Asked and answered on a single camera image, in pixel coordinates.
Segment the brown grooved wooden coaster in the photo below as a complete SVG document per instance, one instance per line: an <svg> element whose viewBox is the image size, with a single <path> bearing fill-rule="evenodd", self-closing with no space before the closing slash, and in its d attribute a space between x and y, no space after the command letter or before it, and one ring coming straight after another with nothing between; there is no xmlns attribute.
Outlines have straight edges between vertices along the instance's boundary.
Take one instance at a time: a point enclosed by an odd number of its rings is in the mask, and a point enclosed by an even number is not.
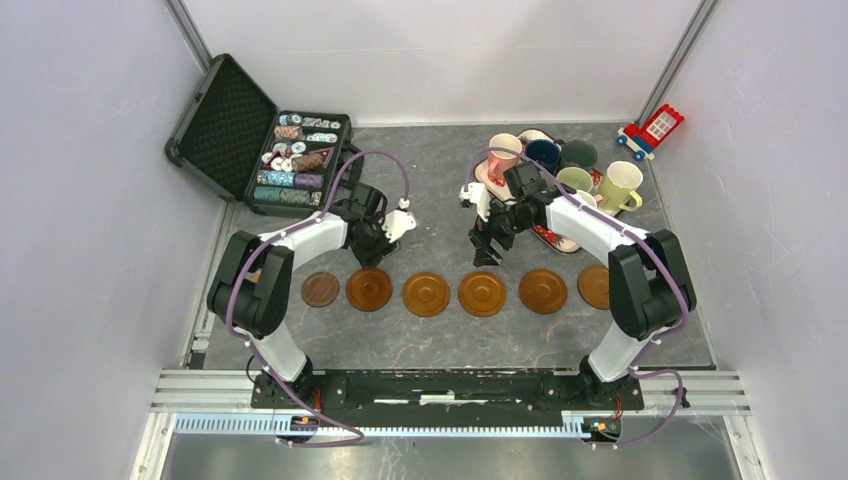
<svg viewBox="0 0 848 480"><path fill-rule="evenodd" d="M586 267L578 276L578 293L591 307L610 309L609 271L602 264Z"/></svg>
<svg viewBox="0 0 848 480"><path fill-rule="evenodd" d="M404 284L402 299L413 315L429 318L442 313L448 306L451 291L446 280L434 272L412 275Z"/></svg>
<svg viewBox="0 0 848 480"><path fill-rule="evenodd" d="M504 282L494 273L475 271L466 275L458 287L462 308L475 317L490 317L501 311L507 298Z"/></svg>
<svg viewBox="0 0 848 480"><path fill-rule="evenodd" d="M553 314L562 309L568 299L568 288L563 278L548 269L527 272L518 287L521 303L537 314Z"/></svg>
<svg viewBox="0 0 848 480"><path fill-rule="evenodd" d="M354 309L374 312L383 308L392 298L392 280L382 269L359 269L347 280L345 293Z"/></svg>

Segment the dark walnut coaster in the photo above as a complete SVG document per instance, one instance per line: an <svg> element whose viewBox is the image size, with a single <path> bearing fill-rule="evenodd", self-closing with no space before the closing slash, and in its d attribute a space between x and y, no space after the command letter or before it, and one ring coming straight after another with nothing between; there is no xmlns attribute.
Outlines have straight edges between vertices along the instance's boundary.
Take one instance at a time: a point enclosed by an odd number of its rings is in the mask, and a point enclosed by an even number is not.
<svg viewBox="0 0 848 480"><path fill-rule="evenodd" d="M334 274L315 272L302 283L301 298L310 307L326 307L337 299L339 290L340 284Z"/></svg>

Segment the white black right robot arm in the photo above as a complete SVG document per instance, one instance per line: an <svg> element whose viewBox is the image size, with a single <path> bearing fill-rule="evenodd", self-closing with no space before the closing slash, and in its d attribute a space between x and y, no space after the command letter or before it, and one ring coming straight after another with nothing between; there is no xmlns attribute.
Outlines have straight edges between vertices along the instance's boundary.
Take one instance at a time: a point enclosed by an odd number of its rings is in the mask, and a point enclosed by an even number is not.
<svg viewBox="0 0 848 480"><path fill-rule="evenodd" d="M679 240L667 229L649 232L591 206L573 189L549 185L548 173L531 161L505 173L513 201L468 182L460 203L475 208L469 231L477 266L497 266L517 234L536 226L575 241L609 272L613 322L601 343L580 364L577 392L591 408L602 408L633 376L636 360L652 340L683 324L696 297Z"/></svg>

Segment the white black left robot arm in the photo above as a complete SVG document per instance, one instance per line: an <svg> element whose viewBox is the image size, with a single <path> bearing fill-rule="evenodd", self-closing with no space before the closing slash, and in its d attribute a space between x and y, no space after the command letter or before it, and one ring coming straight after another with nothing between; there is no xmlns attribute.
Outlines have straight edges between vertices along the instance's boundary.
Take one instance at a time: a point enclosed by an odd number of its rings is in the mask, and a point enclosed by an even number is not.
<svg viewBox="0 0 848 480"><path fill-rule="evenodd" d="M347 249L363 268L376 267L399 248L383 228L386 196L357 183L329 212L313 213L287 228L262 235L233 234L207 294L207 308L231 336L247 347L276 383L275 392L290 407L306 405L314 394L312 363L297 347L283 320L292 276L325 253Z"/></svg>

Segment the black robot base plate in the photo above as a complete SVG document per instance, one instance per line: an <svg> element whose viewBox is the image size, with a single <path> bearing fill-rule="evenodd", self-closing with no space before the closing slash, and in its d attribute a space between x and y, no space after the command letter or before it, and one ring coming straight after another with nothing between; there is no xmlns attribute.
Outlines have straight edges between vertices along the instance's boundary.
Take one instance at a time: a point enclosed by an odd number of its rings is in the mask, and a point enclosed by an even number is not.
<svg viewBox="0 0 848 480"><path fill-rule="evenodd" d="M292 385L297 398L353 427L547 427L564 412L644 408L630 376L595 384L554 369L324 370Z"/></svg>

